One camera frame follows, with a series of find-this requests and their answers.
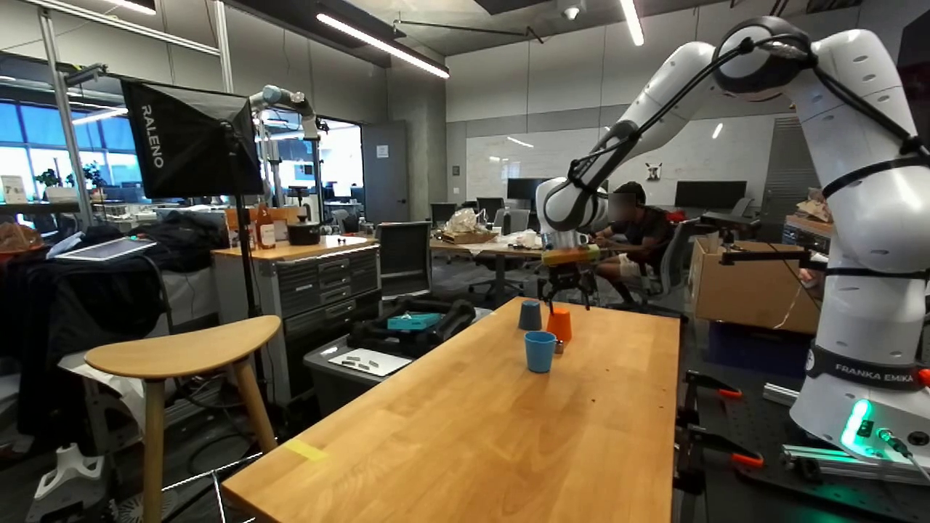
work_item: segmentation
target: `person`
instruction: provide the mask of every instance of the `person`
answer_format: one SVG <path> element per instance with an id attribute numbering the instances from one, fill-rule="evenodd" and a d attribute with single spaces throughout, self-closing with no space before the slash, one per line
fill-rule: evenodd
<path id="1" fill-rule="evenodd" d="M 645 206 L 639 182 L 623 182 L 613 193 L 613 210 L 613 223 L 592 238 L 610 254 L 595 274 L 616 289 L 624 306 L 635 306 L 630 289 L 643 289 L 645 271 L 659 274 L 662 254 L 671 241 L 671 223 L 662 210 Z"/>

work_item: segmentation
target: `red cup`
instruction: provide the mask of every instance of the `red cup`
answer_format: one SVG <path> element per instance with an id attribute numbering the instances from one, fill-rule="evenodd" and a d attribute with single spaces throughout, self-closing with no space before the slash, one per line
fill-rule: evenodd
<path id="1" fill-rule="evenodd" d="M 562 352 L 572 339 L 572 310 L 553 306 L 547 331 L 559 338 L 559 352 Z"/>

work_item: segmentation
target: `monitor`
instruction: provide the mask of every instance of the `monitor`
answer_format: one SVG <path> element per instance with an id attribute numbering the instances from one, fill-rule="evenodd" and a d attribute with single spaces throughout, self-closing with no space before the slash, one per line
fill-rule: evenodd
<path id="1" fill-rule="evenodd" d="M 431 219 L 434 219 L 434 228 L 450 220 L 457 214 L 460 203 L 450 203 L 450 201 L 434 201 L 431 203 Z"/>
<path id="2" fill-rule="evenodd" d="M 728 212 L 747 196 L 747 181 L 681 181 L 674 206 Z"/>
<path id="3" fill-rule="evenodd" d="M 543 182 L 547 178 L 510 178 L 505 181 L 505 197 L 510 201 L 534 201 L 534 190 Z"/>
<path id="4" fill-rule="evenodd" d="M 485 212 L 488 220 L 504 210 L 504 197 L 475 197 L 478 210 Z"/>

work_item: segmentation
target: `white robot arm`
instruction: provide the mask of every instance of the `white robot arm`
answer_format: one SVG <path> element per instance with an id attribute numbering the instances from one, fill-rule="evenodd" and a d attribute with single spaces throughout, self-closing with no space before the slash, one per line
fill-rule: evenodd
<path id="1" fill-rule="evenodd" d="M 760 18 L 719 49 L 681 46 L 595 151 L 537 190 L 543 233 L 608 223 L 598 185 L 684 129 L 709 74 L 741 98 L 792 98 L 835 214 L 821 326 L 792 419 L 856 456 L 930 469 L 930 370 L 917 358 L 928 316 L 930 153 L 873 33 L 809 40 L 778 18 Z"/>

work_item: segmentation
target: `light fixture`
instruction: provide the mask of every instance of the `light fixture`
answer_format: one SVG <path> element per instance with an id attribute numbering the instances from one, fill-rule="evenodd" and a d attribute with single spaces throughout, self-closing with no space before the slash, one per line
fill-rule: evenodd
<path id="1" fill-rule="evenodd" d="M 425 58 L 415 58 L 415 56 L 411 56 L 411 53 L 405 53 L 405 49 L 398 49 L 398 46 L 392 46 L 392 44 L 386 44 L 386 40 L 379 40 L 379 39 L 372 39 L 369 33 L 361 33 L 361 30 L 356 30 L 356 26 L 348 26 L 348 23 L 325 15 L 325 11 L 321 11 L 318 20 L 325 23 L 325 26 L 332 26 L 332 30 L 338 30 L 338 33 L 353 34 L 356 40 L 364 40 L 364 44 L 369 44 L 369 46 L 375 46 L 375 49 L 385 49 L 386 56 L 396 56 L 396 58 L 401 58 L 401 62 L 406 62 L 406 63 L 414 63 L 414 66 L 418 66 L 418 69 L 425 69 L 425 74 L 434 74 L 434 75 L 438 75 L 438 79 L 449 79 L 449 69 L 441 69 L 441 66 L 437 66 L 437 63 L 431 63 L 431 62 L 425 62 Z"/>
<path id="2" fill-rule="evenodd" d="M 585 11 L 585 0 L 559 0 L 563 20 L 577 20 Z"/>
<path id="3" fill-rule="evenodd" d="M 207 46 L 200 40 L 189 40 L 189 39 L 180 39 L 180 34 L 173 34 L 173 33 L 159 33 L 159 30 L 151 30 L 151 26 L 142 26 L 142 23 L 119 20 L 113 15 L 91 11 L 91 8 L 82 8 L 82 5 L 74 5 L 74 2 L 62 2 L 62 0 L 29 0 L 29 2 L 40 5 L 40 8 L 50 8 L 50 11 L 74 15 L 74 18 L 82 18 L 82 20 L 93 20 L 93 23 L 101 23 L 101 26 L 113 26 L 113 30 L 123 30 L 123 33 L 135 33 L 135 34 L 142 34 L 142 39 L 151 39 L 151 40 L 164 40 L 164 44 L 173 44 L 173 46 L 184 46 L 184 49 L 191 49 L 191 53 L 220 56 L 220 49 Z"/>
<path id="4" fill-rule="evenodd" d="M 155 0 L 112 0 L 112 2 L 148 18 L 158 15 Z"/>
<path id="5" fill-rule="evenodd" d="M 88 113 L 82 119 L 74 119 L 74 124 L 78 129 L 78 124 L 91 124 L 91 123 L 101 123 L 101 119 L 117 119 L 123 113 L 129 113 L 129 108 L 107 108 L 107 111 Z"/>
<path id="6" fill-rule="evenodd" d="M 639 15 L 636 15 L 636 2 L 635 0 L 619 0 L 623 18 L 627 20 L 627 33 L 635 46 L 643 46 L 643 26 L 639 26 Z"/>

